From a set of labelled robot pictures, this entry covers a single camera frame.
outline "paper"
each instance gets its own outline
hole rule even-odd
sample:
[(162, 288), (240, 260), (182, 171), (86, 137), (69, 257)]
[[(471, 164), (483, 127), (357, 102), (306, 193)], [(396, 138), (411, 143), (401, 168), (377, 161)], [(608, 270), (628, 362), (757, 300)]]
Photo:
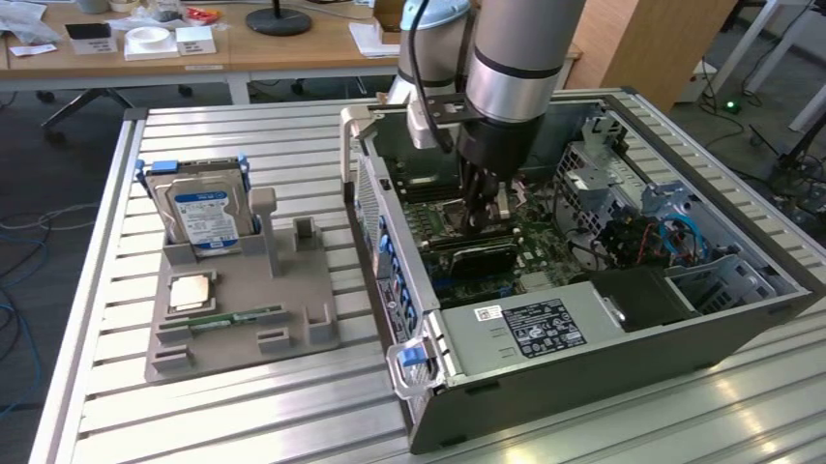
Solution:
[(14, 56), (38, 55), (40, 53), (48, 53), (57, 50), (57, 47), (50, 43), (48, 45), (37, 46), (9, 46), (9, 50), (14, 53)]
[(385, 45), (380, 42), (372, 24), (349, 23), (349, 34), (359, 47), (359, 51), (368, 58), (381, 58), (384, 56), (399, 56), (399, 45)]

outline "metal handle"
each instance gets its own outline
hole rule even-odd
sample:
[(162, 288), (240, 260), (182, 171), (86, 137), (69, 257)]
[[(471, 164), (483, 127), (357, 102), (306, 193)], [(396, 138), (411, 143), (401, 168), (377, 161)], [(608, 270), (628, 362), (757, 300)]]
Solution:
[(392, 381), (392, 389), (401, 399), (411, 399), (416, 396), (421, 396), (427, 393), (428, 389), (440, 383), (440, 378), (436, 377), (423, 384), (408, 384), (407, 379), (404, 378), (404, 371), (401, 370), (401, 366), (399, 366), (399, 354), (408, 348), (413, 348), (416, 345), (423, 344), (423, 342), (423, 338), (416, 337), (411, 338), (404, 343), (389, 345), (389, 347), (387, 347), (385, 360), (387, 367), (389, 369), (389, 380)]

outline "hard drive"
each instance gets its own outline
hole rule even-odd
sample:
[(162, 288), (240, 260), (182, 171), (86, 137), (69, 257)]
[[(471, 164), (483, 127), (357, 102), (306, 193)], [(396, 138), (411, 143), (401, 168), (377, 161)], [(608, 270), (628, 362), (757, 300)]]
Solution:
[(246, 192), (244, 157), (154, 161), (137, 178), (154, 201), (169, 244), (190, 243), (198, 256), (237, 249), (237, 239), (256, 233)]

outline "blue cable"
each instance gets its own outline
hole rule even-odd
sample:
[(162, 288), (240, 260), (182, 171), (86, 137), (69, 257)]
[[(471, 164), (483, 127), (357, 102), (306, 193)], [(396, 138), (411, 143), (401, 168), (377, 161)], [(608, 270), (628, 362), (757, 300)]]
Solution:
[(37, 345), (34, 345), (34, 339), (30, 336), (30, 330), (28, 329), (28, 322), (21, 314), (18, 314), (14, 309), (6, 304), (0, 304), (0, 308), (9, 311), (12, 317), (17, 318), (17, 323), (22, 328), (22, 336), (25, 336), (25, 341), (28, 341), (28, 348), (30, 349), (30, 357), (34, 360), (34, 381), (30, 384), (30, 387), (20, 397), (17, 401), (6, 406), (6, 408), (0, 412), (0, 420), (5, 418), (5, 416), (12, 412), (12, 410), (21, 404), (25, 399), (37, 391), (40, 387), (40, 381), (42, 379), (42, 368), (40, 366), (40, 354), (37, 353)]
[(9, 288), (10, 286), (17, 285), (24, 280), (26, 280), (40, 270), (40, 268), (42, 268), (42, 265), (46, 263), (49, 249), (46, 248), (46, 244), (40, 242), (38, 240), (16, 239), (14, 237), (9, 237), (6, 235), (0, 235), (0, 240), (5, 240), (6, 242), (17, 242), (21, 244), (34, 244), (42, 248), (42, 255), (40, 256), (40, 262), (36, 264), (36, 266), (16, 280), (12, 280), (12, 282), (0, 285), (0, 288)]
[(669, 215), (665, 215), (659, 221), (659, 236), (661, 237), (661, 243), (664, 244), (665, 249), (671, 251), (671, 254), (673, 254), (675, 256), (680, 254), (676, 248), (673, 247), (673, 245), (671, 245), (671, 242), (665, 240), (665, 234), (668, 232), (665, 229), (665, 221), (668, 220), (677, 220), (688, 227), (688, 229), (691, 229), (691, 233), (693, 234), (693, 240), (699, 243), (699, 250), (701, 251), (701, 257), (703, 259), (707, 259), (708, 258), (708, 247), (705, 246), (705, 241), (701, 240), (701, 234), (699, 233), (699, 227), (696, 227), (696, 223), (691, 220), (688, 216), (680, 215), (677, 213), (671, 213)]

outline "power supply label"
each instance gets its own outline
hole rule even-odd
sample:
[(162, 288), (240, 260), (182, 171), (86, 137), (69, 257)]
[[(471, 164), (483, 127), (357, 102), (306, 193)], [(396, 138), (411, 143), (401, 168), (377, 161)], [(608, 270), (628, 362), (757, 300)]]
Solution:
[(501, 315), (521, 354), (528, 358), (585, 343), (561, 300), (504, 309)]
[(237, 242), (234, 217), (224, 211), (228, 204), (225, 191), (176, 195), (182, 228), (189, 242), (196, 247), (222, 248)]

